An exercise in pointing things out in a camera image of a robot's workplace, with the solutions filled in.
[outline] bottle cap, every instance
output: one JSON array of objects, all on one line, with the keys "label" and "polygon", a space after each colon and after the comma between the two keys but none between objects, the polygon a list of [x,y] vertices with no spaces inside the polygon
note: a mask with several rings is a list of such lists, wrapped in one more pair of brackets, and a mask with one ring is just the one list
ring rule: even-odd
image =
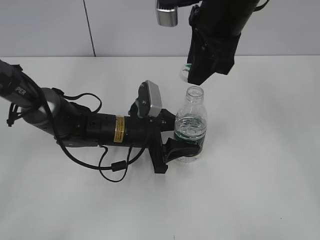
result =
[{"label": "bottle cap", "polygon": [[183,65],[183,67],[180,70],[180,77],[184,82],[188,82],[188,75],[189,75],[189,71],[191,68],[192,64],[187,63],[185,65]]}]

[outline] bottle neck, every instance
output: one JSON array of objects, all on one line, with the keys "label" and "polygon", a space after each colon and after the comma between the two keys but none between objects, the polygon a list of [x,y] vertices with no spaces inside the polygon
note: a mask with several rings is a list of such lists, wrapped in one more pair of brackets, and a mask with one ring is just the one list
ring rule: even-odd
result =
[{"label": "bottle neck", "polygon": [[189,104],[201,105],[204,102],[204,90],[199,86],[191,86],[187,89],[185,101]]}]

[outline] robotic arm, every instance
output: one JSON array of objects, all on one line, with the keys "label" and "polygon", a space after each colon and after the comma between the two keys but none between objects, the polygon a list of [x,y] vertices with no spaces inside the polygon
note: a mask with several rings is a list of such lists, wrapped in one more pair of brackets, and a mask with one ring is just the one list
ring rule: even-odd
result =
[{"label": "robotic arm", "polygon": [[[270,0],[203,0],[190,13],[191,46],[187,63],[191,64],[188,82],[201,85],[214,73],[227,75],[235,64],[235,53],[241,31],[253,12],[263,9]],[[199,3],[199,0],[157,0],[158,24],[178,24],[178,7]]]},{"label": "robotic arm", "polygon": [[[163,26],[177,25],[178,7],[198,3],[199,0],[158,0],[157,18]],[[187,62],[192,65],[188,81],[201,85],[213,73],[228,74],[234,65],[241,31],[257,7],[259,0],[203,0],[192,8],[189,24],[192,27],[191,46]],[[63,152],[75,163],[99,170],[124,170],[134,163],[145,149],[149,150],[156,174],[164,174],[167,163],[182,156],[194,156],[200,151],[197,144],[179,142],[171,138],[163,144],[161,132],[173,131],[175,115],[162,108],[159,88],[151,81],[143,82],[129,116],[115,116],[91,111],[88,107],[69,102],[84,95],[66,96],[57,88],[40,88],[23,73],[19,65],[0,60],[0,97],[11,102],[7,124],[23,118],[27,123],[54,136]],[[127,161],[101,166],[107,153],[105,146],[130,147]],[[90,165],[73,157],[67,147],[95,147],[106,149],[99,166]],[[129,160],[132,147],[141,148]]]}]

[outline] black robotic arm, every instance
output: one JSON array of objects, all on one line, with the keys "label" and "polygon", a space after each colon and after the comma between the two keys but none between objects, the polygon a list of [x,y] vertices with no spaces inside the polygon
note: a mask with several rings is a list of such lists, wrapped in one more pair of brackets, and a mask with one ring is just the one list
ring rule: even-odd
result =
[{"label": "black robotic arm", "polygon": [[[201,85],[212,74],[227,75],[235,64],[241,31],[253,12],[263,9],[270,0],[203,0],[190,13],[191,45],[187,63],[191,64],[188,82]],[[166,27],[178,24],[178,7],[199,0],[157,0],[158,23]]]}]

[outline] water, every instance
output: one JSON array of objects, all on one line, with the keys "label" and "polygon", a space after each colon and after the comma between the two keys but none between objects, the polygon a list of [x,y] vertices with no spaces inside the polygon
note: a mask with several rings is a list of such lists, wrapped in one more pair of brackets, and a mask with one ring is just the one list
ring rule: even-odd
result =
[{"label": "water", "polygon": [[[202,117],[196,115],[184,115],[175,121],[174,138],[189,144],[198,144],[202,151],[207,131],[207,122]],[[179,157],[181,162],[193,162],[199,155]]]}]

